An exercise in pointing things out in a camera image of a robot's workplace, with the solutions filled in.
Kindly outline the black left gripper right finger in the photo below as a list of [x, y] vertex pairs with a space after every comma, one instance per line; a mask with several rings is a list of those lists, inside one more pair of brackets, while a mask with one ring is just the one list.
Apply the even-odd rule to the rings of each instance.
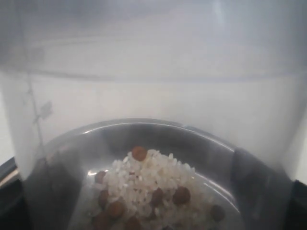
[[235, 149], [231, 187], [247, 230], [305, 230], [307, 186]]

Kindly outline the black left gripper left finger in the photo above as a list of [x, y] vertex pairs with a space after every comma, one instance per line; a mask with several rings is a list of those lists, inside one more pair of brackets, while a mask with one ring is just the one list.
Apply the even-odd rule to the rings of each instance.
[[67, 230], [72, 217], [72, 175], [61, 161], [39, 163], [22, 181], [0, 187], [2, 230]]

